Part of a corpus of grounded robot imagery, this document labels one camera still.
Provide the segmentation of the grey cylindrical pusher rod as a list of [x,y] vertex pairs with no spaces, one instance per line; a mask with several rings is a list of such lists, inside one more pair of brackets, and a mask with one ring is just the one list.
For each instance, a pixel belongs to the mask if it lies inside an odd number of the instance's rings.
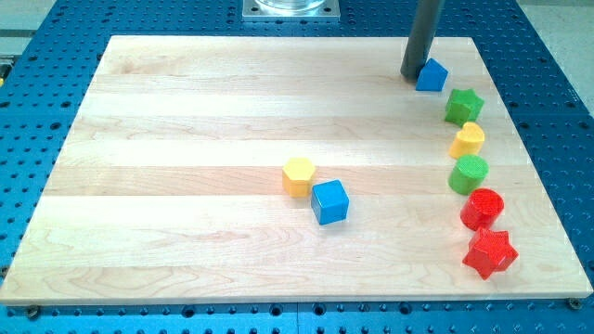
[[409,82],[416,82],[425,66],[433,44],[445,0],[419,0],[408,36],[400,73]]

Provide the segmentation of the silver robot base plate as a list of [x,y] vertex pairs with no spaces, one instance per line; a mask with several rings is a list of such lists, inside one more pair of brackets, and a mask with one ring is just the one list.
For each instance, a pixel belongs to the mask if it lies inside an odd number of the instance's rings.
[[338,20],[339,0],[243,0],[243,20]]

